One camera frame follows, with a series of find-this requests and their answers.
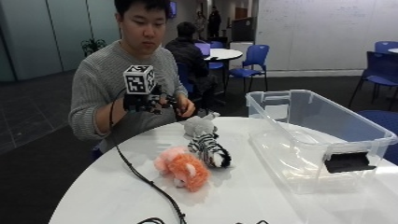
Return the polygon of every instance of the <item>man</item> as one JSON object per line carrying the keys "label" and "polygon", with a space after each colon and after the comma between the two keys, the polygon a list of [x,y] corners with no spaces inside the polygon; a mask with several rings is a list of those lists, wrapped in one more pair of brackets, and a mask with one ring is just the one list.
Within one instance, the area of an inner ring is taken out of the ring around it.
{"label": "man", "polygon": [[154,79],[162,90],[175,97],[178,116],[187,118],[195,108],[179,84],[171,53],[159,48],[168,14],[167,0],[114,0],[115,21],[122,39],[89,55],[75,71],[71,86],[69,124],[79,139],[102,140],[101,152],[112,148],[111,135],[118,142],[163,124],[175,121],[172,108],[162,108],[160,115],[124,111],[123,97],[108,113],[111,102],[123,89],[123,71],[131,65],[152,65]]}
{"label": "man", "polygon": [[207,27],[210,37],[218,37],[219,25],[220,25],[219,13],[216,8],[211,7],[211,13],[208,16],[208,27]]}
{"label": "man", "polygon": [[194,45],[195,31],[196,28],[191,22],[179,23],[176,26],[178,37],[164,45],[164,48],[172,53],[175,62],[186,64],[190,69],[188,80],[200,94],[200,109],[207,114],[208,107],[214,102],[216,77],[208,74],[200,51]]}

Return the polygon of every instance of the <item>glass wall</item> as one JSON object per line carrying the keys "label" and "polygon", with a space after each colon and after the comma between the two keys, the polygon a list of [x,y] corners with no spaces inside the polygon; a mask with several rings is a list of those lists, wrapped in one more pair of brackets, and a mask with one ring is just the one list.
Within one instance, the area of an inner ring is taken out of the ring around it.
{"label": "glass wall", "polygon": [[9,64],[9,57],[3,45],[3,39],[0,34],[0,81],[14,81],[13,73]]}
{"label": "glass wall", "polygon": [[91,33],[106,44],[118,40],[119,29],[114,19],[114,4],[108,0],[86,0]]}
{"label": "glass wall", "polygon": [[62,71],[42,0],[1,0],[1,28],[15,76],[19,80]]}
{"label": "glass wall", "polygon": [[85,1],[47,0],[47,10],[62,67],[67,71],[75,69],[83,59],[81,42],[90,38]]}

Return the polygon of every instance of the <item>zebra stuffed animal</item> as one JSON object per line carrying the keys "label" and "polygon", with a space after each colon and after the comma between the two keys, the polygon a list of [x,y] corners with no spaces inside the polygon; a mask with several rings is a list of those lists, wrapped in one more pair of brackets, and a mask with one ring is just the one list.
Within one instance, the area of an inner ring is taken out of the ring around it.
{"label": "zebra stuffed animal", "polygon": [[208,167],[226,168],[231,163],[231,157],[226,149],[216,143],[215,139],[218,135],[215,133],[202,132],[196,135],[187,145],[187,149],[191,153],[195,153],[198,159]]}

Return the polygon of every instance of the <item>stuffed toy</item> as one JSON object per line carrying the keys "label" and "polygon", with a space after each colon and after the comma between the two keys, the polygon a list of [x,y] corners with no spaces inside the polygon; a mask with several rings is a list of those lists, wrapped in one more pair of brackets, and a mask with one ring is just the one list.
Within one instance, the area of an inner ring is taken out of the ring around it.
{"label": "stuffed toy", "polygon": [[154,159],[154,167],[162,175],[171,174],[176,187],[198,191],[208,178],[202,162],[191,155],[186,147],[170,147]]}
{"label": "stuffed toy", "polygon": [[219,116],[219,113],[211,112],[204,117],[194,116],[183,122],[183,130],[191,137],[204,133],[214,133],[216,127],[214,126],[211,119]]}
{"label": "stuffed toy", "polygon": [[215,139],[218,135],[215,133],[202,132],[196,135],[187,145],[187,149],[191,153],[196,154],[199,160],[208,167],[226,168],[231,163],[231,156],[226,149],[216,143]]}

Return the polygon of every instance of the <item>laptop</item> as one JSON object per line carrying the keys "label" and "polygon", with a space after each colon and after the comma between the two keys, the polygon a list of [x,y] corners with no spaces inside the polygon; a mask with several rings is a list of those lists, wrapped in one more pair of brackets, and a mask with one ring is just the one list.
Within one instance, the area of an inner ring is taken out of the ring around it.
{"label": "laptop", "polygon": [[199,48],[202,57],[206,58],[210,56],[210,44],[207,43],[195,43],[195,46]]}

